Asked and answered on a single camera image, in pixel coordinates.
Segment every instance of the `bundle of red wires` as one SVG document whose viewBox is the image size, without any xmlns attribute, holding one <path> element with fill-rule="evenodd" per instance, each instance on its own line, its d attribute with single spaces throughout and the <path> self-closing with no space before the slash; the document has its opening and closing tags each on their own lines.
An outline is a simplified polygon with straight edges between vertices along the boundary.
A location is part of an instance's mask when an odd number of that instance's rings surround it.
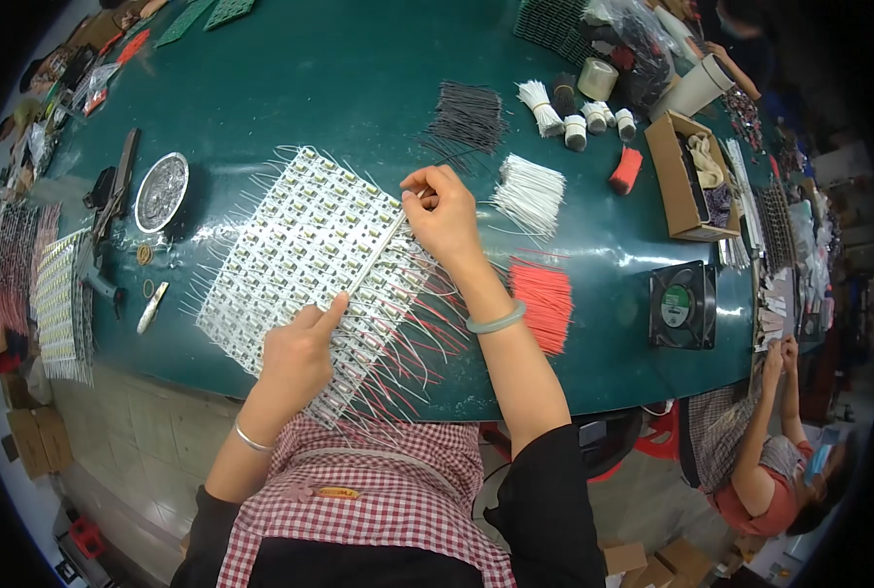
<svg viewBox="0 0 874 588">
<path fill-rule="evenodd" d="M 527 262 L 515 256 L 509 261 L 508 287 L 514 298 L 525 302 L 523 320 L 538 346 L 548 355 L 564 353 L 574 309 L 568 275 L 553 265 Z"/>
</svg>

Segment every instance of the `tiled floor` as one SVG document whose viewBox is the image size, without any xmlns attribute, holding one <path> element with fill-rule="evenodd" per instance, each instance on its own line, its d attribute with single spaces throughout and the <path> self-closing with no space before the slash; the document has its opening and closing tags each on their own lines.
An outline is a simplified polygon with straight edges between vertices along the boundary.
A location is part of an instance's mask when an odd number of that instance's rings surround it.
<svg viewBox="0 0 874 588">
<path fill-rule="evenodd" d="M 160 582 L 178 567 L 178 542 L 195 517 L 195 493 L 240 406 L 217 395 L 174 390 L 98 367 L 94 388 L 56 380 L 75 465 L 62 483 L 114 545 Z M 480 447 L 486 474 L 504 462 Z M 506 468 L 495 471 L 474 505 L 475 523 L 507 548 L 482 519 L 496 505 Z M 598 535 L 642 542 L 647 553 L 685 536 L 713 558 L 732 539 L 704 497 L 679 479 L 678 466 L 631 452 L 609 480 L 588 485 Z"/>
</svg>

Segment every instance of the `apron label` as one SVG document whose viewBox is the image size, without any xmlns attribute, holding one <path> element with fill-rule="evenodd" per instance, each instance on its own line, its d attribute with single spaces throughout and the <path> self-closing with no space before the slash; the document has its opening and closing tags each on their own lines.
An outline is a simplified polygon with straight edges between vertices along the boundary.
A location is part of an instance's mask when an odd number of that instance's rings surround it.
<svg viewBox="0 0 874 588">
<path fill-rule="evenodd" d="M 328 499 L 355 500 L 361 496 L 361 493 L 351 488 L 325 487 L 316 488 L 315 495 Z"/>
</svg>

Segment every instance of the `green table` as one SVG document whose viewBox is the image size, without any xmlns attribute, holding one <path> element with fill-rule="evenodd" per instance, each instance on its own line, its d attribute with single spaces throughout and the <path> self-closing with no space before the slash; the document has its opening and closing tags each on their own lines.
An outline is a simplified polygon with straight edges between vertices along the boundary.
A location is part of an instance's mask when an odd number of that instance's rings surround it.
<svg viewBox="0 0 874 588">
<path fill-rule="evenodd" d="M 537 135 L 533 116 L 516 98 L 513 82 L 548 82 L 571 66 L 557 54 L 511 34 L 516 3 L 447 0 L 422 12 L 406 3 L 318 0 L 306 4 L 258 2 L 248 17 L 203 32 L 207 14 L 181 41 L 152 49 L 184 7 L 178 0 L 151 24 L 150 41 L 111 81 L 106 102 L 66 129 L 49 176 L 89 185 L 116 165 L 127 132 L 142 129 L 131 204 L 149 167 L 181 151 L 191 170 L 184 238 L 162 245 L 148 266 L 136 263 L 140 243 L 158 245 L 132 216 L 114 224 L 106 275 L 126 289 L 118 322 L 108 301 L 95 298 L 98 357 L 125 369 L 181 385 L 243 398 L 254 378 L 179 312 L 195 264 L 219 265 L 206 244 L 224 223 L 238 192 L 255 190 L 248 175 L 271 171 L 260 162 L 278 144 L 311 144 L 347 160 L 394 194 L 409 171 L 435 156 L 412 136 L 433 118 L 443 79 L 485 84 L 501 93 L 511 134 L 488 167 L 468 181 L 486 199 L 510 152 L 561 171 L 568 180 L 560 229 L 549 250 L 563 260 L 576 310 L 565 353 L 551 360 L 576 414 L 599 412 L 696 394 L 749 373 L 751 276 L 725 269 L 718 276 L 717 341 L 712 351 L 652 348 L 647 343 L 649 270 L 692 260 L 716 260 L 711 244 L 668 238 L 656 172 L 642 131 L 632 142 L 646 157 L 629 196 L 615 196 L 607 178 L 619 161 L 616 131 L 591 137 L 587 150 L 567 150 L 560 138 Z M 731 136 L 726 116 L 699 117 Z M 765 181 L 765 161 L 752 182 Z M 67 196 L 61 234 L 81 228 L 85 213 Z M 480 207 L 483 245 L 504 263 L 515 247 L 534 248 L 526 237 L 486 224 L 509 226 Z M 170 288 L 157 320 L 137 336 L 146 301 L 144 279 Z M 478 348 L 447 365 L 445 381 L 419 406 L 423 419 L 499 418 Z"/>
</svg>

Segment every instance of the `hand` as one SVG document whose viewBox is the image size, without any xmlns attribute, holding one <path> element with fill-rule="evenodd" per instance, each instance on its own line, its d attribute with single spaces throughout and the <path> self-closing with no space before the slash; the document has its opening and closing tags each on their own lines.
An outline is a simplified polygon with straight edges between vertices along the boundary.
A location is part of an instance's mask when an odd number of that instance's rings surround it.
<svg viewBox="0 0 874 588">
<path fill-rule="evenodd" d="M 783 371 L 783 342 L 779 339 L 771 339 L 767 346 L 767 359 L 763 360 L 763 387 L 766 391 L 776 392 L 776 383 L 780 380 Z"/>
<path fill-rule="evenodd" d="M 326 312 L 305 307 L 287 326 L 264 336 L 264 369 L 238 417 L 248 437 L 270 445 L 279 430 L 332 379 L 329 338 L 349 306 L 342 292 Z"/>
<path fill-rule="evenodd" d="M 705 44 L 708 45 L 709 51 L 716 54 L 719 59 L 725 63 L 730 63 L 730 57 L 727 55 L 727 50 L 724 47 L 712 41 L 705 41 Z"/>
<path fill-rule="evenodd" d="M 787 373 L 796 373 L 796 360 L 799 358 L 799 344 L 796 337 L 787 335 L 783 338 L 783 369 Z"/>
<path fill-rule="evenodd" d="M 401 187 L 405 189 L 401 195 L 404 213 L 414 236 L 451 276 L 486 259 L 476 230 L 475 198 L 450 166 L 415 171 Z"/>
</svg>

